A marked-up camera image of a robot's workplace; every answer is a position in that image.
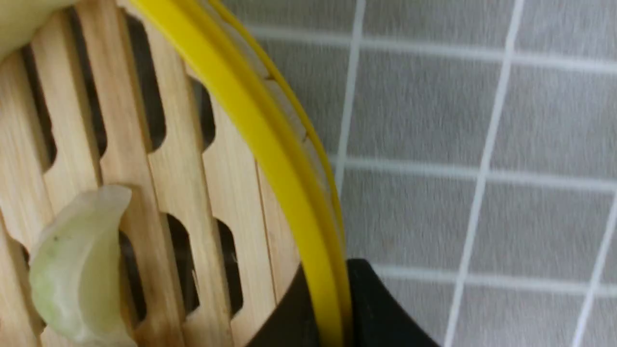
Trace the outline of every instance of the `tile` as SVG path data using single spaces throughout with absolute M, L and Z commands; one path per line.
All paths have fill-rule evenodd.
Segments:
M 246 24 L 351 33 L 355 0 L 223 0 Z
M 348 257 L 458 269 L 475 182 L 346 169 Z
M 326 151 L 336 153 L 349 49 L 273 40 L 262 46 L 302 103 Z
M 479 165 L 498 64 L 364 51 L 349 153 Z
M 383 278 L 382 282 L 409 316 L 435 342 L 443 345 L 454 284 Z
M 569 346 L 583 296 L 467 287 L 454 347 Z
M 364 34 L 504 47 L 514 0 L 367 0 Z
M 617 77 L 514 67 L 492 166 L 617 178 Z
M 488 184 L 472 272 L 589 281 L 611 195 Z
M 615 0 L 526 1 L 516 47 L 524 51 L 614 59 Z
M 602 282 L 617 284 L 617 233 L 613 234 L 611 247 L 608 250 Z
M 617 299 L 596 298 L 581 347 L 614 347 L 617 341 Z

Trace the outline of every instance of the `wooden surface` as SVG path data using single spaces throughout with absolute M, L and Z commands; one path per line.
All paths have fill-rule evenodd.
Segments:
M 133 11 L 126 0 L 118 3 Z M 19 243 L 30 249 L 77 194 L 108 183 L 133 190 L 120 228 L 135 251 L 147 306 L 135 330 L 139 345 L 244 346 L 286 292 L 299 263 L 281 208 L 214 100 L 216 138 L 204 152 L 190 70 L 146 24 L 167 126 L 166 139 L 152 153 L 124 14 L 108 0 L 82 2 L 77 10 L 106 127 L 103 158 L 65 14 L 54 15 L 32 42 L 57 146 L 53 165 L 21 54 L 0 64 L 0 346 L 71 345 L 50 328 L 41 334 Z M 243 41 L 235 34 L 232 39 Z M 239 49 L 254 59 L 244 44 Z M 267 77 L 263 64 L 252 63 Z M 301 132 L 297 124 L 294 129 Z M 188 317 L 163 213 L 182 222 L 191 241 L 202 306 Z M 233 318 L 216 219 L 229 226 L 236 245 L 244 301 Z
M 214 216 L 236 243 L 244 304 L 231 327 L 244 346 L 276 305 L 255 159 L 225 111 L 212 99 L 217 127 L 204 167 Z
M 103 181 L 133 189 L 120 228 L 135 250 L 147 305 L 136 339 L 144 346 L 184 346 L 178 271 L 149 170 L 151 142 L 126 21 L 112 1 L 85 1 L 77 9 L 107 130 Z
M 31 46 L 56 141 L 56 160 L 45 173 L 45 182 L 51 206 L 58 214 L 79 193 L 99 187 L 99 155 L 66 15 L 54 15 Z
M 43 329 L 28 292 L 22 250 L 9 237 L 0 214 L 0 345 L 37 346 Z
M 53 219 L 43 180 L 48 165 L 30 85 L 17 52 L 0 65 L 0 167 L 11 168 L 0 175 L 0 210 L 9 235 L 28 250 Z M 70 346 L 50 329 L 41 339 L 45 347 Z
M 185 226 L 203 305 L 184 326 L 187 346 L 232 346 L 230 302 L 217 221 L 212 216 L 201 154 L 204 149 L 193 86 L 184 62 L 167 40 L 146 25 L 167 137 L 150 155 L 159 208 Z
M 263 217 L 266 223 L 266 236 L 270 252 L 270 266 L 276 302 L 280 302 L 296 271 L 300 266 L 300 254 L 272 187 L 265 174 L 259 169 L 259 182 L 262 192 Z

